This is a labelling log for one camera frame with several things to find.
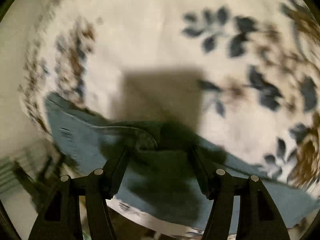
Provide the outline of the blue denim pants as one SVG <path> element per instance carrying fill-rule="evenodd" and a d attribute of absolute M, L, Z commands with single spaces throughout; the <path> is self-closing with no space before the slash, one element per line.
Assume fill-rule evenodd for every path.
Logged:
<path fill-rule="evenodd" d="M 44 101 L 51 135 L 80 174 L 129 148 L 116 194 L 122 213 L 204 230 L 211 210 L 197 183 L 199 154 L 208 172 L 263 180 L 287 228 L 319 207 L 319 113 L 316 95 L 296 92 L 286 108 L 276 88 L 245 86 L 227 112 L 219 87 L 55 91 Z"/>

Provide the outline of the white floral bed sheet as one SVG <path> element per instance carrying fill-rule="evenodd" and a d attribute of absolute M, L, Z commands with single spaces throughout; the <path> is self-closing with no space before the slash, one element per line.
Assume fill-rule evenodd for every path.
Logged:
<path fill-rule="evenodd" d="M 303 0 L 44 0 L 21 104 L 172 121 L 319 198 L 319 16 Z"/>

